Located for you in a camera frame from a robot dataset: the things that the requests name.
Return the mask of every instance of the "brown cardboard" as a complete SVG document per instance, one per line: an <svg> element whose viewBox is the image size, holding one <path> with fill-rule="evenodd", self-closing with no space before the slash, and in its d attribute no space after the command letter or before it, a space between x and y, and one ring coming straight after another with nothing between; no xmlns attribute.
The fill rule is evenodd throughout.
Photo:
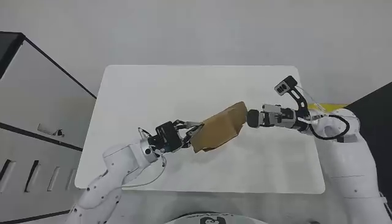
<svg viewBox="0 0 392 224"><path fill-rule="evenodd" d="M190 141L194 151L210 151L236 137L246 121L246 113L245 103L238 102L203 121L204 126Z"/></svg>

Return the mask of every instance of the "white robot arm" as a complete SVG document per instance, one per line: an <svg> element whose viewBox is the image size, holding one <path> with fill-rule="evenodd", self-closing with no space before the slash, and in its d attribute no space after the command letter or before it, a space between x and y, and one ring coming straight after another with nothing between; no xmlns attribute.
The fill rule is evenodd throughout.
<svg viewBox="0 0 392 224"><path fill-rule="evenodd" d="M66 224L104 224L108 221L121 198L121 187L134 180L145 168L162 158L163 154L190 146L192 135L201 129L197 122L166 122L156 128L157 135L151 136L143 129L140 147L132 150L130 145L116 145L103 154L106 172L95 178L81 198L71 209ZM181 138L178 130L189 129Z"/></svg>
<svg viewBox="0 0 392 224"><path fill-rule="evenodd" d="M377 169L367 142L360 135L358 118L347 109L330 114L308 110L297 82L287 77L275 90L290 94L298 110L279 105L263 105L262 111L249 110L250 127L285 127L315 137L320 164L333 187L341 194L349 222L391 224L386 199L380 196Z"/></svg>

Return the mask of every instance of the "yellow line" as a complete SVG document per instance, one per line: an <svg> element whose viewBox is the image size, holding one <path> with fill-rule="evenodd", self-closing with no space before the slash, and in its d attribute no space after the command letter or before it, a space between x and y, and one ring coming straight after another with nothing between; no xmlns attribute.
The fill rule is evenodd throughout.
<svg viewBox="0 0 392 224"><path fill-rule="evenodd" d="M321 103L321 106L323 106L327 112L332 112L334 110L337 110L339 108L344 108L347 106L347 104L329 104L329 103ZM315 104L309 104L307 106L308 109L317 109Z"/></svg>

